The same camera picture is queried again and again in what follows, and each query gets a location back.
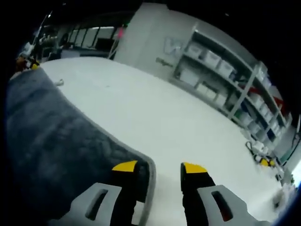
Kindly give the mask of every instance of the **shelving unit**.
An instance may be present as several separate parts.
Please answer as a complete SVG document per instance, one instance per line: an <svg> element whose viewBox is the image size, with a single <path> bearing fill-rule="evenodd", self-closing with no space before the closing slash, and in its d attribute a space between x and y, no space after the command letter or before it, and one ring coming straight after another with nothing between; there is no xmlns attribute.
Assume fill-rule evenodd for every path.
<svg viewBox="0 0 301 226"><path fill-rule="evenodd" d="M221 59L232 65L236 71L234 77L224 76L219 70L216 69L216 67L208 64L203 58L191 55L188 51L188 48L192 43L200 45L206 51L212 51ZM196 73L199 78L195 86L192 86L180 80L180 74L183 71L183 68L188 65L189 67L195 68L197 72L200 72ZM238 119L238 117L235 115L238 110L241 110L242 108L247 109L246 112L252 114L252 119L256 123L258 123L261 128L261 130L256 134L251 133L252 136L256 140L259 140L261 142L264 142L264 140L268 138L276 145L276 142L278 142L281 137L278 136L278 132L276 133L272 130L272 125L275 122L278 123L283 134L284 130L286 130L290 125L292 119L289 118L289 120L286 121L281 113L282 106L278 106L276 104L274 97L271 95L265 85L260 81L258 74L261 70L263 70L263 66L264 64L262 62L258 62L253 66L247 64L242 58L240 58L235 52L231 51L226 46L222 45L216 40L211 39L210 37L207 37L200 31L194 30L192 32L190 40L187 42L186 47L182 51L179 62L174 68L174 73L169 81L179 88L203 100L205 103L215 108L216 110L220 111L238 126L249 130L248 126L241 122L240 119ZM217 83L219 83L219 85L224 84L225 90L228 93L226 101L227 107L226 105L220 106L216 104L214 100L198 92L197 87L201 83L200 81L206 79L206 76L209 76L206 73L202 74L203 71L210 71L210 79L214 77L214 80L218 80ZM240 84L241 78L247 79L247 82L246 84L244 84L243 88L242 84ZM267 120L265 115L262 114L262 112L256 107L253 100L248 96L248 93L252 86L256 87L259 90L264 103L273 114L272 119ZM237 98L235 103L228 104L228 102L230 102L230 93L235 94L235 97Z"/></svg>

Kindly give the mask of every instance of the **plastic container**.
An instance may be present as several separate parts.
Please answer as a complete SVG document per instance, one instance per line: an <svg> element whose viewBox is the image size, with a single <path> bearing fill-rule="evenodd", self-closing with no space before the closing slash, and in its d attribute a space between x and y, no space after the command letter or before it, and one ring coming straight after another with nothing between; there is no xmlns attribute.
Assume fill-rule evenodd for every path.
<svg viewBox="0 0 301 226"><path fill-rule="evenodd" d="M269 89L272 85L272 83L270 82L268 76L264 77L262 83L263 83L263 86L267 89Z"/></svg>
<svg viewBox="0 0 301 226"><path fill-rule="evenodd" d="M264 78L266 77L265 73L262 70L259 70L257 73L256 77L260 82L263 82Z"/></svg>
<svg viewBox="0 0 301 226"><path fill-rule="evenodd" d="M206 95L206 92L208 91L208 87L200 83L198 84L197 91L203 95Z"/></svg>
<svg viewBox="0 0 301 226"><path fill-rule="evenodd" d="M216 68L223 76L229 77L234 70L234 67L227 61L221 60Z"/></svg>
<svg viewBox="0 0 301 226"><path fill-rule="evenodd" d="M216 55L214 52L207 50L204 61L209 66L216 68L218 63L220 62L221 57L219 55Z"/></svg>
<svg viewBox="0 0 301 226"><path fill-rule="evenodd" d="M216 97L216 92L214 92L213 90L208 88L208 91L206 92L206 96L210 99L210 100L214 100Z"/></svg>
<svg viewBox="0 0 301 226"><path fill-rule="evenodd" d="M271 124L271 130L276 134L278 132L278 130L280 129L280 126L278 124L278 122L274 122L273 124Z"/></svg>
<svg viewBox="0 0 301 226"><path fill-rule="evenodd" d="M239 116L239 120L245 126L248 126L253 121L253 119L247 112L242 112L241 115Z"/></svg>
<svg viewBox="0 0 301 226"><path fill-rule="evenodd" d="M257 93L251 93L250 99L253 100L253 104L257 109L259 109L263 104L263 98Z"/></svg>
<svg viewBox="0 0 301 226"><path fill-rule="evenodd" d="M204 54L204 51L205 51L205 48L197 43L191 43L187 49L188 55L193 58L199 58L199 56Z"/></svg>
<svg viewBox="0 0 301 226"><path fill-rule="evenodd" d="M248 128L250 130L250 132L252 134L256 134L260 131L260 126L255 122L255 121L252 121L249 125L248 125Z"/></svg>
<svg viewBox="0 0 301 226"><path fill-rule="evenodd" d="M269 108L266 104L262 104L259 111L263 116L266 116L266 114L269 112Z"/></svg>
<svg viewBox="0 0 301 226"><path fill-rule="evenodd" d="M191 86L195 86L199 80L199 76L188 69L183 69L180 74L180 80Z"/></svg>
<svg viewBox="0 0 301 226"><path fill-rule="evenodd" d="M220 94L216 95L216 98L214 101L218 106L223 107L226 103L226 99L227 98L223 94L220 93Z"/></svg>

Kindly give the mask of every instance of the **wall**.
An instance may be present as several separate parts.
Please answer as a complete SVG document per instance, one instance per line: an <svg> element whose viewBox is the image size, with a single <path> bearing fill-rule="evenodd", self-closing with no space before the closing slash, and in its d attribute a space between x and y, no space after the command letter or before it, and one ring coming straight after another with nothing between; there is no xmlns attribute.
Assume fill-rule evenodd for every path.
<svg viewBox="0 0 301 226"><path fill-rule="evenodd" d="M284 155L289 155L288 152L292 146L292 139L294 137L296 128L290 126L287 132L283 135L281 141L275 148L274 152L278 158L283 157ZM298 162L301 160L301 145L297 147L294 154L291 156L287 164L285 165L290 172L297 166Z"/></svg>
<svg viewBox="0 0 301 226"><path fill-rule="evenodd" d="M114 60L166 80L173 68L156 62L162 58L175 65L179 55L164 53L166 38L173 38L182 47L187 44L193 29L211 37L236 52L247 63L256 59L237 41L218 28L192 16L172 11L166 5L144 3L132 18L127 31L119 43Z"/></svg>

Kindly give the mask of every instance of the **white tabletop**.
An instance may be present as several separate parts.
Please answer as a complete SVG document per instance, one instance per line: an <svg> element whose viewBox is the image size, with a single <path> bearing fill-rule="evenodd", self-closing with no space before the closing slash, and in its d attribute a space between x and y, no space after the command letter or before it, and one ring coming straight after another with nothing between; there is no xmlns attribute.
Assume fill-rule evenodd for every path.
<svg viewBox="0 0 301 226"><path fill-rule="evenodd" d="M183 161L204 166L258 220L275 219L268 201L280 183L255 165L239 127L215 109L159 78L104 58L61 59L41 67L53 82L64 80L59 89L89 119L154 160L157 181L148 226L186 225Z"/></svg>

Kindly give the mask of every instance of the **white shelf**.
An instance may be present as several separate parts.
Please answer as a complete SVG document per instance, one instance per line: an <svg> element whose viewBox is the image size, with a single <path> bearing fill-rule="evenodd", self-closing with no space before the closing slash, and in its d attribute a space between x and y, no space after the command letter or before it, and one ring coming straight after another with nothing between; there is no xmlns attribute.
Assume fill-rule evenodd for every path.
<svg viewBox="0 0 301 226"><path fill-rule="evenodd" d="M222 73L220 73L215 67L212 67L211 65L207 64L204 60L199 59L197 57L191 56L188 52L185 50L187 49L190 42L196 42L205 47L206 49L211 50L212 52L218 54L223 60L229 62L231 65L235 67L235 69L238 72L238 76L245 76L247 78L247 83L244 88L241 88L237 83L235 83L233 80L231 80L228 77L223 76ZM244 61L240 56L238 56L235 52L228 49L226 46L224 46L222 43L219 43L217 40L212 39L211 37L206 36L205 34L202 34L200 31L194 30L192 33L192 36L190 37L190 40L186 43L185 48L181 51L182 55L179 58L179 61L177 65L174 67L174 73L172 78L170 78L170 82L177 87L187 91L188 93L196 96L197 98L203 100L205 103L210 105L211 107L217 109L222 114L226 115L230 120L232 120L234 123L236 123L238 126L249 130L247 126L242 124L242 122L236 118L235 112L241 107L241 104L245 101L246 106L248 108L248 113L251 113L252 117L258 118L262 126L262 134L257 133L252 134L252 137L256 140L263 139L267 134L271 133L271 126L272 123L277 121L279 125L284 128L287 128L288 125L291 123L290 119L285 119L283 115L281 114L281 107L278 107L274 97L270 94L269 89L267 89L256 77L257 73L259 72L259 69L261 67L262 62L254 62L253 65L248 64L246 61ZM231 86L233 89L230 89L230 92L237 93L239 95L238 100L234 104L231 111L228 111L225 107L218 106L213 100L209 99L206 95L201 94L198 92L195 87L191 86L185 82L182 82L181 80L177 79L177 76L179 75L179 72L181 71L181 68L186 65L186 67L189 67L193 65L193 67L198 68L200 71L200 81L202 81L202 71L206 69L209 70L211 76L217 76L219 79L219 82L224 81L222 84L223 86ZM267 121L266 118L262 115L260 110L255 107L255 104L253 100L247 95L249 92L251 86L254 85L261 93L264 103L267 104L269 109L273 112L274 116L271 119L271 121ZM273 130L271 130L272 133L275 135L275 140L278 139L277 135Z"/></svg>
<svg viewBox="0 0 301 226"><path fill-rule="evenodd" d="M221 111L221 113L223 113L224 115L228 115L230 112L224 108L224 107L220 107L219 105L217 105L214 101L212 101L211 99L207 98L205 95L199 93L197 90L194 89L193 86L191 86L190 84L187 84L175 77L170 78L169 80L172 84L176 85L177 87L189 92L190 94L194 95L195 97L201 99L202 101L204 101L206 104L208 104L209 106L213 107L214 109L218 109L219 111Z"/></svg>
<svg viewBox="0 0 301 226"><path fill-rule="evenodd" d="M211 37L208 37L206 34L202 34L200 31L198 30L195 30L195 33L201 35L201 36L204 36L208 39L211 39L213 40L215 43L217 43L219 46L221 46L222 48L224 48L225 50L227 50L229 53L231 53L236 59L238 59L244 66L245 68L247 68L250 72L253 71L253 68L246 63L246 61L244 61L240 56L238 56L236 53L234 53L233 51L231 51L228 47L226 47L225 45L223 45L222 43L218 42L217 40L211 38Z"/></svg>
<svg viewBox="0 0 301 226"><path fill-rule="evenodd" d="M268 91L268 89L259 81L259 79L257 77L255 77L255 86L259 87L259 90L262 93L263 96L263 100L265 101L265 103L267 103L268 107L271 107L272 111L274 113L276 113L279 110L278 105L276 104L274 97L270 94L270 92ZM280 118L280 121L282 123L283 126L286 126L286 120L283 117L282 113L280 112L278 117Z"/></svg>
<svg viewBox="0 0 301 226"><path fill-rule="evenodd" d="M206 68L208 68L209 70L211 70L212 72L214 72L215 74L219 75L223 80L225 80L227 83L229 83L230 85L232 85L233 87L235 87L238 91L240 91L240 92L243 91L236 83L234 83L234 81L232 81L231 79L229 79L229 78L223 76L223 75L222 75L218 70L216 70L214 67L212 67L212 66L206 64L205 61L203 61L203 60L201 60L201 59L196 59L196 58L190 56L190 55L189 55L188 53L186 53L186 52L184 52L183 55L186 56L186 57L188 57L188 58L190 58L190 59L192 59L192 60L194 60L194 61L196 61L196 62L198 62L198 63L200 63L200 64L202 64L203 66L205 66Z"/></svg>

